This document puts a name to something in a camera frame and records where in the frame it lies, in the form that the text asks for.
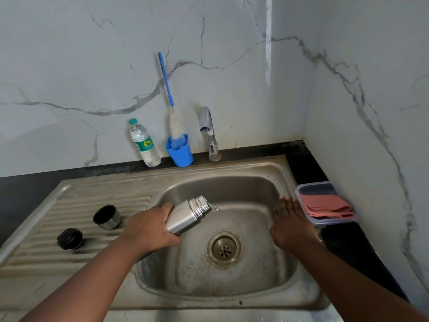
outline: blue plastic cup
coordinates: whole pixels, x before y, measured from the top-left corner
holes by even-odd
[[[189,166],[193,161],[188,135],[184,134],[184,136],[186,138],[186,145],[180,147],[179,150],[171,148],[171,137],[167,139],[167,143],[165,145],[166,151],[168,151],[170,157],[178,167]]]

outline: clear plastic container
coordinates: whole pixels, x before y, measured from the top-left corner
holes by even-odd
[[[130,124],[131,139],[136,144],[147,167],[158,166],[161,163],[161,157],[158,150],[154,147],[154,142],[147,129],[137,119],[131,119],[128,123]]]
[[[355,213],[355,215],[351,218],[315,218],[310,216],[310,214],[307,212],[301,195],[338,195],[337,191],[334,189],[334,186],[329,181],[300,184],[297,186],[295,194],[297,195],[299,204],[301,205],[305,215],[313,225],[335,225],[343,224],[345,222],[355,222],[358,220],[357,213]]]

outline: forearm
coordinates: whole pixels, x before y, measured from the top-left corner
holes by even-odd
[[[139,256],[118,237],[22,321],[102,321]]]
[[[329,252],[308,242],[295,255],[345,322],[428,321],[413,306]]]

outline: person's right hand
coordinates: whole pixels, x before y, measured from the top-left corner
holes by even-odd
[[[298,201],[281,197],[280,212],[274,209],[272,217],[274,225],[269,231],[274,243],[282,250],[294,254],[308,242],[320,244],[314,226],[304,215]]]
[[[170,233],[165,224],[173,207],[171,202],[167,202],[160,208],[155,206],[136,213],[130,218],[118,238],[125,239],[138,255],[179,245],[181,238]]]

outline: chrome faucet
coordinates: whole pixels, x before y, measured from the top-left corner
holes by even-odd
[[[212,115],[207,106],[203,106],[200,112],[200,132],[207,133],[208,137],[208,157],[211,161],[218,161],[221,158],[219,150],[217,149],[217,141],[215,137],[215,130],[213,128]]]

